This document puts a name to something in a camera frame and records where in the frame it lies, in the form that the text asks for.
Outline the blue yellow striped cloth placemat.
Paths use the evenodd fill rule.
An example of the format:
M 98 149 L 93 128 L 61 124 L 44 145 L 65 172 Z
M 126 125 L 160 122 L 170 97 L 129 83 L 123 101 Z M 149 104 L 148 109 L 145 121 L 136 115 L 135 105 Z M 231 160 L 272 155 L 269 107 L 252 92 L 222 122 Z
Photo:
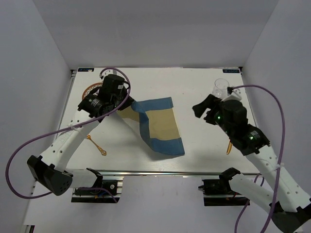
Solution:
M 185 154 L 171 97 L 133 101 L 117 113 L 151 150 L 171 156 Z

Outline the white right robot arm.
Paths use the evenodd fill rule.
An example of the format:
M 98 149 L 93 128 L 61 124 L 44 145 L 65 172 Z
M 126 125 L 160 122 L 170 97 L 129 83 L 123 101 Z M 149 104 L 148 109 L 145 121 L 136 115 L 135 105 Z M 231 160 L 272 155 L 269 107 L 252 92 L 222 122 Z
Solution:
M 311 197 L 277 164 L 277 158 L 268 138 L 257 127 L 248 123 L 247 110 L 240 98 L 230 96 L 225 100 L 212 94 L 193 106 L 194 114 L 208 124 L 219 126 L 230 142 L 250 161 L 273 188 L 278 186 L 276 203 L 273 193 L 248 180 L 235 168 L 219 175 L 219 187 L 224 193 L 236 192 L 272 213 L 273 223 L 283 233 L 293 233 L 311 218 Z

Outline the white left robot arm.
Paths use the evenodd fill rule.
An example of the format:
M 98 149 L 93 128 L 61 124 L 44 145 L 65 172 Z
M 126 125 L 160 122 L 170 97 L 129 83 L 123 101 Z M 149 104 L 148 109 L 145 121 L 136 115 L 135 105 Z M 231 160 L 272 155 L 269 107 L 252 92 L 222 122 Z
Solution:
M 32 155 L 27 165 L 37 182 L 60 196 L 70 188 L 87 188 L 97 194 L 102 190 L 103 177 L 91 169 L 68 169 L 72 155 L 87 135 L 102 120 L 131 105 L 130 83 L 127 78 L 109 74 L 103 78 L 102 85 L 90 91 L 78 104 L 69 128 L 53 141 L 39 156 Z

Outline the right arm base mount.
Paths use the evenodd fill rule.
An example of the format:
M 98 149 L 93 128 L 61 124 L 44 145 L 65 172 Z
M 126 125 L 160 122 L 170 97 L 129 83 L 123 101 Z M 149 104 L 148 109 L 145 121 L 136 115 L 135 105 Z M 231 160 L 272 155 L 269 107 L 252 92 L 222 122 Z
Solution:
M 204 206 L 244 206 L 248 199 L 234 192 L 220 179 L 204 179 L 198 189 L 203 192 Z

